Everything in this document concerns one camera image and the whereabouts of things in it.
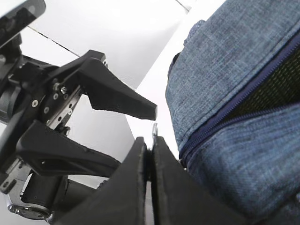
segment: bolt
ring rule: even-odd
[[[37,100],[34,100],[32,103],[31,103],[31,106],[33,108],[37,107],[38,106],[38,101]]]
[[[53,95],[53,99],[54,99],[54,100],[58,99],[58,96],[59,96],[59,95],[58,95],[57,93],[55,93],[55,94]]]
[[[49,111],[50,111],[50,108],[49,108],[49,107],[46,107],[46,108],[44,109],[44,113],[45,113],[45,114],[47,114]]]
[[[64,95],[67,92],[67,88],[64,86],[60,89],[61,93]]]

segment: blue zipper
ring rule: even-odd
[[[248,120],[253,117],[261,116],[264,114],[272,113],[289,106],[277,107],[265,111],[255,112],[247,114],[241,117],[234,118],[232,120],[221,123],[236,107],[238,107],[247,97],[255,91],[268,77],[295,51],[300,45],[300,32],[295,35],[286,46],[284,46],[280,52],[257,74],[257,76],[251,80],[245,88],[240,91],[231,101],[229,101],[216,115],[207,120],[207,122],[195,131],[190,139],[187,141],[183,149],[180,151],[180,158],[182,164],[187,165],[188,159],[193,155],[209,137],[215,134],[220,129],[229,126],[233,123]]]

